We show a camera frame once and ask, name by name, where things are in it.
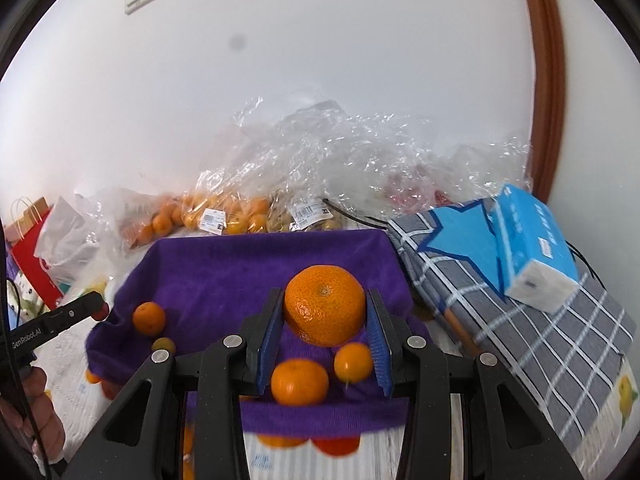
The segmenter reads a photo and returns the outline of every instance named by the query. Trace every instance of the barcode sticker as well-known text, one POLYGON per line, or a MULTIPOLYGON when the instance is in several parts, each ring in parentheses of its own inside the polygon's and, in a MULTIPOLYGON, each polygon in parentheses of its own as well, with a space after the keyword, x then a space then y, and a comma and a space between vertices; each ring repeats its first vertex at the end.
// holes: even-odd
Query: barcode sticker
POLYGON ((551 254, 551 244, 544 238, 538 238, 538 241, 540 242, 540 250, 542 251, 542 254, 547 258, 553 258, 553 255, 551 254))
POLYGON ((225 212, 217 209, 205 209, 200 219, 200 229, 207 233, 221 235, 225 228, 225 212))
POLYGON ((294 206, 291 209, 291 216, 293 216, 290 229, 292 231, 302 231, 316 222, 334 217, 320 199, 294 206))

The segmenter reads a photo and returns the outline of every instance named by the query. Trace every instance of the finger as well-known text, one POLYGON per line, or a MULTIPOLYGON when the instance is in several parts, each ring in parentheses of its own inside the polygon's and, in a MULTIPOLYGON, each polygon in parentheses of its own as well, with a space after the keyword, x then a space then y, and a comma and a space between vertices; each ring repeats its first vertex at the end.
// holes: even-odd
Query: finger
MULTIPOLYGON (((40 437, 44 444, 47 458, 50 460, 56 459, 65 445, 65 429, 57 415, 52 416, 44 428, 40 430, 40 437)), ((34 442, 33 448, 31 449, 32 452, 34 454, 40 454, 39 449, 38 443, 34 442)))
POLYGON ((44 388, 47 386, 47 375, 42 368, 34 366, 31 369, 31 373, 25 380, 22 381, 22 387, 24 388, 24 394, 28 397, 37 397, 44 393, 44 388))
POLYGON ((4 420, 10 427, 17 429, 22 427, 22 417, 15 411, 15 408, 4 399, 0 399, 0 413, 2 413, 4 420))
MULTIPOLYGON (((31 413, 33 413, 33 418, 36 421, 38 429, 42 430, 44 425, 46 425, 49 419, 55 414, 51 399, 49 399, 45 394, 37 396, 31 401, 31 413)), ((34 435, 33 427, 31 426, 31 421, 29 419, 24 421, 24 433, 27 436, 34 435)))

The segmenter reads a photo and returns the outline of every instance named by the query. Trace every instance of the metal rivet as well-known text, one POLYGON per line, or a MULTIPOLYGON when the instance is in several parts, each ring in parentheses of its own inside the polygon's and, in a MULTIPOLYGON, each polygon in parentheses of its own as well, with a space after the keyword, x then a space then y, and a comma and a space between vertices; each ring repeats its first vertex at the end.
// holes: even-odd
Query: metal rivet
POLYGON ((239 335, 228 335, 222 342, 227 348, 235 348, 242 344, 242 338, 239 335))
POLYGON ((411 348, 424 348, 425 346, 427 346, 427 342, 423 337, 420 337, 419 335, 412 335, 409 339, 406 340, 406 343, 411 348))
POLYGON ((485 366, 495 366, 498 364, 498 358, 489 352, 485 352, 480 356, 480 362, 485 366))
POLYGON ((151 360, 155 363, 164 363, 169 358, 167 350, 156 350, 151 354, 151 360))

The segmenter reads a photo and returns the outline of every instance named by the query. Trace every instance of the red bag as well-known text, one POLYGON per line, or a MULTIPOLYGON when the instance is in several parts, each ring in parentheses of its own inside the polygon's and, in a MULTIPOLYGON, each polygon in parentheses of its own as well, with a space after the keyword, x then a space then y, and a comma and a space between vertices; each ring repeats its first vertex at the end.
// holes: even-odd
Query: red bag
POLYGON ((38 222, 22 235, 21 240, 18 240, 12 247, 11 254, 37 295, 42 298, 50 310, 53 310, 58 306, 57 302, 62 298, 62 292, 44 271, 40 259, 33 255, 38 236, 40 236, 40 231, 49 213, 50 210, 44 213, 38 222))

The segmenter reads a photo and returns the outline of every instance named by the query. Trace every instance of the white wall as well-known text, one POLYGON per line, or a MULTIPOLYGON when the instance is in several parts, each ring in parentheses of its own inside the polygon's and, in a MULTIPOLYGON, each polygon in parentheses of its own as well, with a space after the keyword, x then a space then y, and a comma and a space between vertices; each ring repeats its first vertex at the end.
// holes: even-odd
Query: white wall
MULTIPOLYGON (((640 65, 593 0, 559 0, 566 41, 564 141, 550 206, 640 326, 640 65)), ((640 333, 629 355, 640 377, 640 333)))
POLYGON ((353 114, 429 114, 449 142, 527 136, 526 3, 156 0, 127 16, 124 0, 58 0, 0 82, 0 212, 21 195, 181 190, 244 102, 306 86, 353 114))

